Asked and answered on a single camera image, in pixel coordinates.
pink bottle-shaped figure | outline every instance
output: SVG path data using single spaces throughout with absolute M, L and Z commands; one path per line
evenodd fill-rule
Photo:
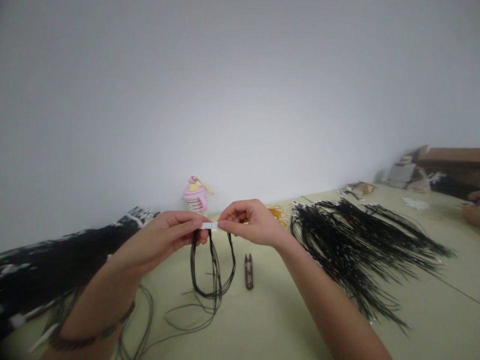
M 190 185 L 183 190 L 183 199 L 186 202 L 188 210 L 194 213 L 206 212 L 208 209 L 207 191 L 212 195 L 213 193 L 211 193 L 196 176 L 191 176 L 188 182 Z

right hand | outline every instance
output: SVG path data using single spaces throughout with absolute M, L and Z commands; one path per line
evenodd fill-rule
M 468 200 L 480 206 L 480 191 L 475 191 L 468 194 Z
M 218 218 L 218 227 L 252 243 L 272 247 L 289 235 L 258 199 L 232 202 Z

light green table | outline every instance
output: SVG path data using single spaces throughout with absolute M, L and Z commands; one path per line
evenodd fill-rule
M 402 204 L 401 197 L 422 199 L 432 205 L 430 213 L 441 221 L 420 216 Z M 358 203 L 353 196 L 348 200 Z M 318 200 L 338 200 L 335 191 L 306 195 L 295 201 L 309 204 Z M 457 259 L 445 263 L 445 282 L 418 271 L 420 280 L 411 279 L 404 286 L 382 282 L 382 288 L 397 297 L 399 316 L 412 331 L 406 337 L 392 322 L 380 320 L 373 327 L 394 359 L 478 359 L 480 342 L 480 231 L 467 225 L 455 206 L 459 201 L 449 196 L 415 194 L 379 185 L 366 197 L 368 203 L 380 203 L 418 220 L 436 241 L 458 251 Z M 278 203 L 288 218 L 293 200 Z M 231 271 L 232 261 L 227 236 L 213 233 L 222 279 Z M 233 238 L 236 273 L 213 323 L 200 332 L 167 340 L 153 347 L 143 359 L 330 359 L 328 350 L 310 318 L 303 300 L 281 258 L 269 247 Z M 254 289 L 245 288 L 244 257 L 251 254 Z M 197 250 L 196 273 L 199 286 L 208 289 L 211 257 L 207 246 Z M 183 248 L 150 273 L 143 281 L 155 299 L 155 315 L 149 344 L 177 334 L 164 320 L 165 312 L 194 301 L 182 295 L 192 289 L 190 249 Z M 137 309 L 126 332 L 127 347 L 140 341 L 147 318 L 147 303 L 139 293 Z M 198 308 L 177 310 L 168 317 L 177 325 L 194 326 L 207 319 Z M 25 359 L 26 348 L 39 336 L 43 319 L 17 331 L 4 343 L 11 359 Z

person's hand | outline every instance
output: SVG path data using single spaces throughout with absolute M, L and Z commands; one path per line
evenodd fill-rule
M 258 199 L 232 202 L 218 218 L 218 227 L 252 243 L 273 247 L 288 235 Z
M 475 191 L 468 194 L 468 200 L 480 206 L 480 191 Z
M 461 214 L 467 223 L 480 228 L 480 209 L 474 205 L 461 208 Z
M 108 265 L 143 276 L 185 245 L 194 231 L 211 221 L 191 211 L 158 214 L 143 229 L 127 240 L 108 261 Z M 207 243 L 207 230 L 200 230 L 197 246 Z

table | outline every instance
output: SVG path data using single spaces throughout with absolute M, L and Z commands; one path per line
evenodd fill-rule
M 338 200 L 336 191 L 327 191 L 277 203 L 291 215 L 293 201 L 309 204 L 318 200 Z M 427 201 L 430 213 L 440 215 L 435 221 L 402 204 L 401 197 Z M 345 196 L 358 204 L 353 196 Z M 411 279 L 403 286 L 381 282 L 382 288 L 395 296 L 401 305 L 399 317 L 412 331 L 405 336 L 392 322 L 379 319 L 372 326 L 394 359 L 478 359 L 480 342 L 480 231 L 467 225 L 455 206 L 460 201 L 432 193 L 416 194 L 378 185 L 365 196 L 366 203 L 379 203 L 390 210 L 419 221 L 439 243 L 452 247 L 458 258 L 445 259 L 445 279 L 418 271 L 419 280 Z M 213 221 L 218 215 L 210 217 Z M 213 233 L 222 279 L 231 271 L 232 261 L 227 236 Z M 308 310 L 280 256 L 271 248 L 233 238 L 236 273 L 221 308 L 212 324 L 194 334 L 167 340 L 151 348 L 143 360 L 149 359 L 331 359 Z M 251 254 L 254 267 L 254 288 L 245 288 L 244 257 Z M 199 286 L 207 288 L 211 271 L 208 247 L 197 249 L 196 274 Z M 149 344 L 177 333 L 164 320 L 165 312 L 189 304 L 192 295 L 190 249 L 183 248 L 164 261 L 143 280 L 155 299 L 155 313 Z M 143 335 L 148 307 L 144 296 L 137 294 L 137 308 L 130 319 L 125 342 L 130 352 Z M 177 325 L 194 326 L 208 317 L 199 308 L 177 310 L 169 319 Z M 33 321 L 10 336 L 4 343 L 10 359 L 37 359 L 40 351 L 23 357 L 25 349 L 38 339 L 42 322 Z

